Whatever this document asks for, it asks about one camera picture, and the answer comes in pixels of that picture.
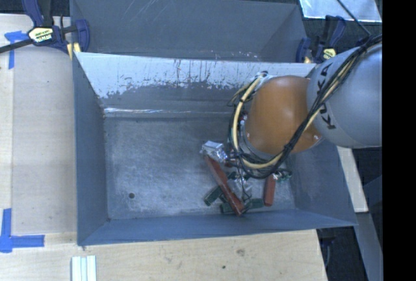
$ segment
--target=gray bin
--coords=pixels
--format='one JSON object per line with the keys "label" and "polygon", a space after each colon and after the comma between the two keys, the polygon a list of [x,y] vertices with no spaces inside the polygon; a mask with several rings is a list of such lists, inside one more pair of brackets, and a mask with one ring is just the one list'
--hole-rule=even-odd
{"label": "gray bin", "polygon": [[[329,142],[290,157],[294,175],[278,184],[272,207],[236,217],[220,214],[219,202],[209,207],[203,203],[203,197],[216,184],[199,151],[208,140],[225,141],[232,112],[226,104],[234,92],[263,70],[272,75],[305,76],[313,67],[292,63],[295,44],[304,36],[298,7],[164,0],[167,7],[175,9],[163,15],[169,8],[160,6],[159,13],[152,9],[160,0],[119,1],[71,0],[71,17],[86,18],[92,32],[91,52],[77,53],[73,59],[79,245],[260,234],[356,223],[338,153]],[[255,13],[259,7],[263,21],[259,21],[260,12]],[[186,23],[177,17],[186,16],[187,24],[196,27],[201,22],[197,18],[200,9],[208,15],[203,17],[205,21],[221,20],[223,15],[227,42],[217,37],[221,29],[206,29],[206,24],[200,27],[203,39],[208,40],[204,47],[196,39],[181,38],[182,32],[187,32]],[[243,12],[242,20],[236,19],[238,11]],[[110,21],[99,18],[104,12]],[[164,25],[182,23],[179,40],[170,42],[171,30],[161,32],[161,38],[153,43],[141,43],[143,24],[135,25],[133,17],[139,15],[146,21],[146,12],[152,19],[155,14],[163,15]],[[117,27],[123,19],[132,20],[131,25],[125,25],[129,32],[113,41],[105,38],[108,26]],[[273,19],[283,22],[270,23]],[[267,33],[253,33],[253,39],[244,36],[244,24],[258,31],[262,29],[258,23],[266,21]],[[160,23],[146,25],[151,34],[157,34],[160,27]],[[286,37],[287,43],[271,42],[277,34]],[[262,57],[264,48],[277,54],[272,51]],[[230,55],[239,51],[244,55]],[[253,197],[260,198],[263,181],[250,181]]]}

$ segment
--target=small object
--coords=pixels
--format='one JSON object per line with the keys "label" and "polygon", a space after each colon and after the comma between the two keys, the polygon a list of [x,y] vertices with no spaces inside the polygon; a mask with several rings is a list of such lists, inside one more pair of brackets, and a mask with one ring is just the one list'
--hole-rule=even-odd
{"label": "small object", "polygon": [[334,49],[325,49],[323,57],[325,60],[331,59],[332,57],[336,56],[336,52]]}
{"label": "small object", "polygon": [[72,257],[71,281],[97,281],[96,256]]}
{"label": "small object", "polygon": [[[230,172],[228,175],[227,175],[227,178],[228,179],[230,179],[230,178],[235,178],[235,176],[236,176],[236,172]],[[221,187],[219,187],[219,186],[216,186],[210,193],[208,193],[206,196],[205,196],[205,198],[203,199],[203,201],[205,202],[205,204],[207,205],[207,206],[210,206],[210,205],[212,205],[213,204],[213,202],[216,200],[216,199],[218,199],[218,198],[221,198],[221,200],[223,200],[223,202],[225,202],[225,201],[227,201],[225,198],[224,198],[224,195],[222,194],[222,190],[221,190]]]}
{"label": "small object", "polygon": [[205,162],[208,164],[209,170],[214,176],[215,181],[221,187],[221,190],[226,197],[228,203],[230,204],[232,210],[237,216],[241,216],[244,210],[243,203],[237,198],[237,196],[231,191],[227,185],[228,178],[224,171],[222,171],[221,166],[218,161],[211,159],[208,155],[203,157]]}
{"label": "small object", "polygon": [[253,185],[247,183],[247,180],[243,177],[229,178],[227,181],[229,188],[238,196],[240,200],[244,201],[252,195]]}
{"label": "small object", "polygon": [[265,180],[265,188],[263,190],[263,202],[265,206],[270,207],[273,205],[274,191],[276,190],[276,178],[274,174],[271,174]]}
{"label": "small object", "polygon": [[[256,208],[262,208],[264,207],[263,199],[261,198],[254,198],[250,199],[245,205],[244,209],[247,211],[249,209],[256,209]],[[228,202],[224,202],[220,205],[221,213],[223,214],[229,214],[233,212],[233,209],[231,208],[230,204]]]}
{"label": "small object", "polygon": [[211,159],[214,159],[219,163],[224,163],[228,158],[222,143],[209,140],[202,145],[201,153],[208,155]]}

